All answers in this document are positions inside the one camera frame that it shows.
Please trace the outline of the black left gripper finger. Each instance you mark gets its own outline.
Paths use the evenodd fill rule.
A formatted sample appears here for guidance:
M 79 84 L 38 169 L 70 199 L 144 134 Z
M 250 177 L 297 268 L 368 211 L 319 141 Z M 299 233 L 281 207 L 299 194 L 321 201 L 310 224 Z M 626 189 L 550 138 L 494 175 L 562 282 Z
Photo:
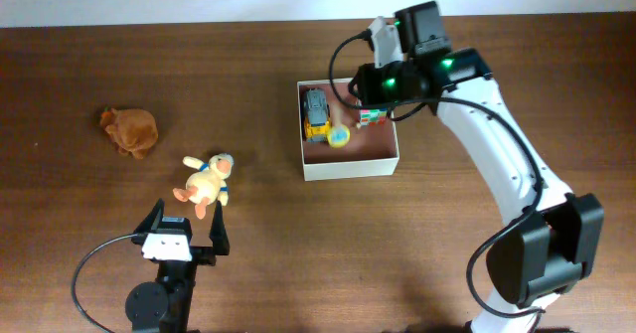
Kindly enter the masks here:
M 151 232 L 155 231 L 163 218 L 164 208 L 164 200 L 158 199 L 150 213 L 135 228 L 133 233 L 135 235 L 147 236 Z
M 231 244 L 225 227 L 223 205 L 219 201 L 215 205 L 209 238 L 214 255 L 230 254 Z

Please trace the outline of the multicoloured puzzle cube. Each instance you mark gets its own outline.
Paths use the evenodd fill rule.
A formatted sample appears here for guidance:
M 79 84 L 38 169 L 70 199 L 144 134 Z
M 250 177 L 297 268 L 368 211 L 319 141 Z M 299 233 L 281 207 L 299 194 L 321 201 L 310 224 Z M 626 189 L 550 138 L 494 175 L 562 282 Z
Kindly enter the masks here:
M 358 126 L 379 125 L 387 121 L 385 109 L 360 109 Z

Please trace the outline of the yellow wooden rattle drum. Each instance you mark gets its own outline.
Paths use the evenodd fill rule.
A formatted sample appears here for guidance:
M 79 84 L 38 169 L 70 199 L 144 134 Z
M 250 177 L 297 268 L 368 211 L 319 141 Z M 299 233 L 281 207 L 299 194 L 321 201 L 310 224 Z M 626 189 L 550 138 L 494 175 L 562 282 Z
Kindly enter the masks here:
M 354 150 L 361 146 L 362 137 L 357 127 L 359 114 L 356 109 L 350 109 L 335 101 L 329 103 L 331 128 L 327 141 L 330 147 L 336 149 Z

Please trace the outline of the yellow grey toy truck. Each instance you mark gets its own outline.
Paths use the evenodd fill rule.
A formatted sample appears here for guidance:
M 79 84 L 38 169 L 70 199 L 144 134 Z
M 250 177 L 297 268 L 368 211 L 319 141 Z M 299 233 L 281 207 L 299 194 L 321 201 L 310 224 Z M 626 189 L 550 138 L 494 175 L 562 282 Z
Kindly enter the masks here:
M 309 89 L 303 96 L 304 136 L 307 142 L 323 142 L 331 128 L 329 104 L 324 90 Z

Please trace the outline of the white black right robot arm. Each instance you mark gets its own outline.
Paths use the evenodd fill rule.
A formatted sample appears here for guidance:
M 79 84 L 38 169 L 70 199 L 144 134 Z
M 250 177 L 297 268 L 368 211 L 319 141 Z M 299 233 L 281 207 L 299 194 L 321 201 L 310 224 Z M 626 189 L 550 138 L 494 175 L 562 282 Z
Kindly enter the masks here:
M 533 332 L 547 307 L 593 270 L 604 211 L 578 196 L 541 158 L 507 108 L 477 50 L 454 50 L 435 2 L 377 18 L 359 34 L 374 59 L 348 85 L 346 105 L 393 115 L 428 108 L 458 138 L 502 217 L 470 256 L 493 285 L 469 332 Z

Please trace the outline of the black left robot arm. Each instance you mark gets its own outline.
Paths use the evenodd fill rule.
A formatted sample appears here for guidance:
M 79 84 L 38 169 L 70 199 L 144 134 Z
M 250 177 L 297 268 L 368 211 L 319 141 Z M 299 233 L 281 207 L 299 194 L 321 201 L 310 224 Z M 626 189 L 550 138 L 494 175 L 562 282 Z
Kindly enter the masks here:
M 158 200 L 131 239 L 145 259 L 158 265 L 156 278 L 138 284 L 126 298 L 125 313 L 134 332 L 186 332 L 197 268 L 214 266 L 219 255 L 230 253 L 222 205 L 215 204 L 209 246 L 193 246 L 190 221 L 168 217 L 164 209 L 164 201 Z

